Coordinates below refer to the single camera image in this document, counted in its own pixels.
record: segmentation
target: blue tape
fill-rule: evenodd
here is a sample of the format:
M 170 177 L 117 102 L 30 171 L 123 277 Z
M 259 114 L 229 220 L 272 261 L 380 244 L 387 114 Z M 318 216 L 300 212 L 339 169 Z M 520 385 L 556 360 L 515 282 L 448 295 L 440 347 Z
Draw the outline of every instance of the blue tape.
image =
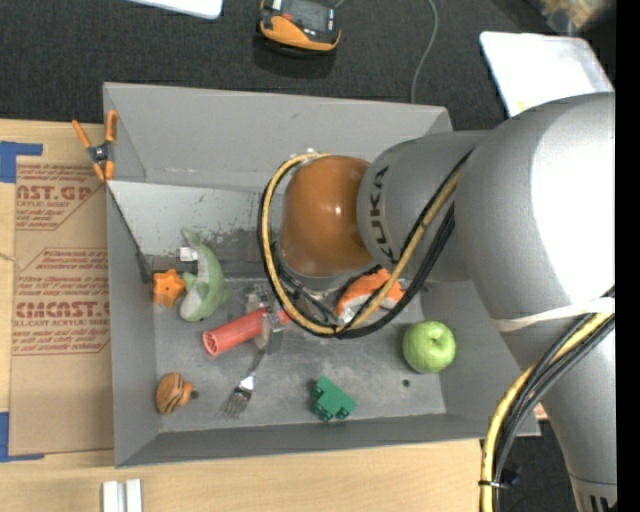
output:
M 9 457 L 9 413 L 0 412 L 0 463 L 17 460 L 37 460 L 44 455 L 17 455 Z
M 15 183 L 17 156 L 41 156 L 42 147 L 42 144 L 0 141 L 0 181 Z

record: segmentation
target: fork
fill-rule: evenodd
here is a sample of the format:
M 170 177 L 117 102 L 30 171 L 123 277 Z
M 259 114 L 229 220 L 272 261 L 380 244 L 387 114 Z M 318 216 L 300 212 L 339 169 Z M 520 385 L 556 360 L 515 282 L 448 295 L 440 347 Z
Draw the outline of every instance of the fork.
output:
M 258 355 L 249 369 L 249 373 L 247 373 L 246 377 L 244 377 L 231 392 L 231 396 L 227 400 L 224 408 L 223 416 L 238 419 L 247 408 L 249 400 L 251 400 L 251 395 L 256 387 L 256 370 L 266 353 L 266 347 L 258 351 Z

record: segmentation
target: yellow cable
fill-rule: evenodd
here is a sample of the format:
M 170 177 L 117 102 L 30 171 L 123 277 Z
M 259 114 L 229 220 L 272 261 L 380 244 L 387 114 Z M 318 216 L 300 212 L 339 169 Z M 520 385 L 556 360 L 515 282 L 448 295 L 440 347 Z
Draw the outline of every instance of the yellow cable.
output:
M 451 180 L 447 183 L 447 185 L 444 187 L 440 195 L 436 198 L 433 205 L 431 206 L 429 211 L 426 213 L 424 219 L 420 223 L 420 226 L 416 229 L 415 233 L 411 237 L 409 244 L 407 245 L 406 249 L 403 251 L 402 256 L 398 260 L 398 264 L 393 269 L 393 272 L 391 272 L 389 279 L 387 279 L 384 286 L 376 294 L 375 299 L 371 301 L 371 303 L 364 310 L 362 315 L 356 318 L 356 320 L 353 322 L 353 327 L 357 327 L 362 322 L 364 322 L 369 316 L 371 316 L 371 314 L 380 306 L 382 301 L 385 299 L 385 297 L 389 293 L 389 290 L 391 290 L 391 287 L 398 280 L 398 278 L 400 277 L 400 274 L 402 274 L 405 267 L 409 263 L 409 260 L 411 259 L 411 256 L 413 256 L 413 252 L 415 251 L 418 243 L 422 239 L 422 236 L 424 235 L 424 232 L 426 231 L 427 226 L 431 223 L 434 217 L 442 209 L 442 207 L 447 202 L 451 194 L 453 194 L 453 191 L 455 190 L 456 185 L 458 184 L 459 178 L 460 178 L 460 169 L 455 171 L 455 173 L 451 177 Z
M 578 329 L 573 335 L 565 342 L 562 348 L 554 356 L 553 361 L 562 357 L 569 350 L 576 347 L 579 343 L 582 343 L 592 332 L 600 327 L 611 315 L 605 313 L 595 314 L 589 321 L 587 321 L 580 329 Z M 504 397 L 496 407 L 496 410 L 489 423 L 489 429 L 485 437 L 485 443 L 482 449 L 482 462 L 480 468 L 480 480 L 483 482 L 493 481 L 493 469 L 495 463 L 495 449 L 497 446 L 498 435 L 502 430 L 503 423 L 513 402 L 517 398 L 518 394 L 524 387 L 527 379 L 534 370 L 535 365 L 527 368 L 522 375 L 520 375 L 511 384 Z M 480 487 L 480 511 L 481 512 L 493 512 L 493 488 L 489 485 L 482 485 Z
M 262 234 L 262 244 L 263 244 L 263 253 L 265 256 L 265 265 L 271 277 L 271 281 L 274 285 L 274 291 L 276 292 L 280 301 L 282 302 L 285 311 L 291 316 L 291 318 L 293 318 L 300 325 L 310 330 L 311 332 L 315 332 L 317 334 L 331 335 L 331 334 L 338 334 L 342 332 L 345 327 L 344 326 L 327 327 L 324 324 L 319 324 L 317 322 L 313 322 L 307 319 L 298 311 L 298 309 L 289 300 L 289 297 L 287 296 L 284 288 L 280 284 L 280 279 L 278 278 L 277 272 L 275 270 L 273 255 L 271 254 L 271 243 L 269 240 L 269 209 L 271 205 L 271 199 L 277 187 L 278 181 L 282 176 L 284 176 L 284 174 L 289 172 L 296 165 L 302 162 L 308 161 L 310 159 L 320 158 L 322 156 L 327 156 L 327 154 L 307 153 L 307 154 L 299 155 L 297 157 L 287 160 L 276 170 L 275 174 L 269 181 L 267 189 L 265 190 L 265 195 L 263 198 L 263 211 L 262 211 L 260 229 Z M 415 248 L 417 247 L 418 243 L 422 239 L 422 236 L 424 235 L 424 232 L 427 226 L 435 218 L 438 212 L 442 209 L 446 201 L 449 199 L 449 197 L 451 197 L 451 194 L 453 194 L 456 188 L 456 185 L 458 183 L 459 177 L 460 177 L 460 169 L 454 172 L 454 174 L 452 175 L 447 185 L 441 191 L 440 195 L 436 198 L 436 200 L 432 204 L 429 211 L 425 214 L 424 219 L 422 220 L 422 222 L 420 223 L 420 226 L 418 226 L 415 233 L 411 237 L 411 240 L 407 244 L 406 249 L 403 251 L 402 256 L 398 261 L 398 264 L 393 269 L 393 272 L 389 276 L 389 279 L 387 279 L 384 286 L 377 292 L 376 296 L 371 301 L 369 306 L 367 306 L 366 310 L 363 311 L 363 313 L 359 315 L 358 318 L 353 322 L 352 327 L 356 327 L 357 325 L 360 325 L 367 318 L 369 318 L 369 316 L 371 316 L 371 314 L 373 314 L 376 311 L 376 309 L 380 306 L 382 301 L 385 299 L 385 297 L 389 293 L 389 290 L 391 290 L 391 287 L 398 280 L 398 278 L 400 277 L 400 274 L 404 271 L 407 264 L 409 263 L 409 260 L 411 259 L 411 256 L 413 255 L 413 252 L 415 251 Z

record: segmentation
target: plastic toy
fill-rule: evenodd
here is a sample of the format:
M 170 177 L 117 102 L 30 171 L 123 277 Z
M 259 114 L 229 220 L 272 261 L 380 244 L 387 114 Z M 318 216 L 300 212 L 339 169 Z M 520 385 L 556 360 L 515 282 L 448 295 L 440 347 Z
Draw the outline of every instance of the plastic toy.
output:
M 338 300 L 336 314 L 344 321 L 348 322 L 353 318 L 354 312 L 366 302 L 366 300 L 378 291 L 389 279 L 389 271 L 381 268 L 375 272 L 365 274 L 351 283 Z M 382 301 L 382 307 L 391 309 L 403 297 L 404 291 L 397 281 L 389 290 L 389 293 Z
M 187 295 L 180 304 L 180 316 L 187 322 L 198 322 L 212 315 L 229 299 L 229 290 L 225 288 L 222 267 L 213 251 L 193 231 L 183 229 L 182 234 L 197 253 L 198 274 L 182 274 Z
M 324 376 L 313 386 L 311 396 L 316 399 L 311 412 L 317 414 L 322 421 L 329 421 L 334 416 L 343 420 L 356 408 L 351 397 Z
M 265 322 L 269 322 L 271 328 L 274 323 L 286 324 L 289 321 L 291 318 L 282 310 L 270 314 L 267 308 L 260 308 L 220 327 L 205 331 L 202 334 L 202 343 L 209 354 L 216 356 L 262 334 Z
M 187 284 L 178 277 L 174 269 L 153 274 L 153 303 L 172 308 Z
M 171 414 L 176 407 L 184 407 L 192 398 L 198 398 L 198 392 L 177 372 L 164 375 L 156 388 L 156 408 L 161 414 Z

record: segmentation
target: green apple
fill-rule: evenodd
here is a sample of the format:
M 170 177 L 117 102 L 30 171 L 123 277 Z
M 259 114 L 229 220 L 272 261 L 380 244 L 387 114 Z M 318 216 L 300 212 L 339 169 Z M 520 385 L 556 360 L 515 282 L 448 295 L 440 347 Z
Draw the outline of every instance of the green apple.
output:
M 442 322 L 425 320 L 411 325 L 402 338 L 407 364 L 419 373 L 439 372 L 456 357 L 456 340 Z

